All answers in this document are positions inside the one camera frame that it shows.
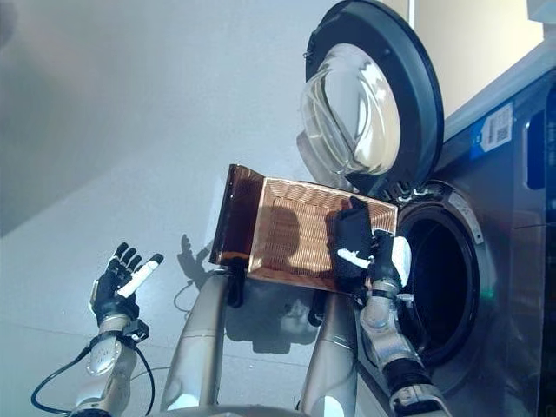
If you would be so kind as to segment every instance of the metal leg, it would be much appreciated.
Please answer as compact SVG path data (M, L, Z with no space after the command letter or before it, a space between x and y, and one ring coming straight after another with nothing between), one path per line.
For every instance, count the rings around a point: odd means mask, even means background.
M354 306L347 296L330 294L305 379L300 410L311 417L354 417L356 361Z
M201 288L174 352L161 411L214 405L222 373L228 276L210 276Z
M122 331L128 323L128 316L116 314L101 323L99 334ZM114 417L122 415L129 403L129 379L136 361L136 353L115 335L98 342L87 364L90 378L81 387L71 415L79 415L83 410L103 410Z

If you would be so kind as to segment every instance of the copper tray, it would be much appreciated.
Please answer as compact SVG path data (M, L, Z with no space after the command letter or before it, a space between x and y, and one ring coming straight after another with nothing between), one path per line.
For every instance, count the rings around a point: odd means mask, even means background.
M241 189L249 190L249 195ZM251 278L336 291L330 256L334 215L349 207L353 195L309 182L264 178L245 167L230 166L211 261L241 260ZM396 206L357 198L368 204L373 229L395 232Z

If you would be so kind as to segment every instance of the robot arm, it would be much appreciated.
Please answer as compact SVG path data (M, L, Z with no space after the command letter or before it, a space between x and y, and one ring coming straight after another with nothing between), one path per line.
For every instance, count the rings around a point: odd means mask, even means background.
M355 198L351 203L352 208L336 218L334 274L337 283L354 294L367 280L361 328L388 385L390 407L396 415L449 416L440 391L398 326L398 303L413 302L411 295L399 294L409 277L411 248L404 237L372 232L367 206Z
M136 353L145 362L136 344L149 337L149 327L138 319L135 291L162 259L157 254L138 266L141 256L122 243L109 259L104 274L95 281L89 308L96 316L98 336L89 344L90 378L82 387L77 407L70 416L117 417L128 405Z
M398 326L397 303L413 301L399 294L409 276L411 249L405 238L380 231L375 232L375 240L378 250L368 264L372 287L360 321L374 363L387 382L390 407L396 415L450 416L440 391Z

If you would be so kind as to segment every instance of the black cloth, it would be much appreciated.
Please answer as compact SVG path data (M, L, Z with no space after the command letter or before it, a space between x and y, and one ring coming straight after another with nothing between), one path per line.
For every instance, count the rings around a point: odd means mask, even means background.
M353 293L361 288L367 270L355 266L338 256L339 249L359 251L358 258L368 259L373 245L373 232L368 205L355 197L349 199L352 207L339 211L334 219L333 266L338 289Z

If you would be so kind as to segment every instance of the sticker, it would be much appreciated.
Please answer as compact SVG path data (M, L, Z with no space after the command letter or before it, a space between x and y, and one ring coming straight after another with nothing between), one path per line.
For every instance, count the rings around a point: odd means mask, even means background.
M475 217L475 213L469 207L469 204L463 199L463 197L457 193L452 193L448 197L448 202L453 205L453 207L460 212L460 214L465 219L467 226L471 230L473 234L473 240L475 244L481 244L483 239L483 233L480 230L479 222L477 221L477 217Z
M512 141L513 104L508 103L471 128L471 159Z

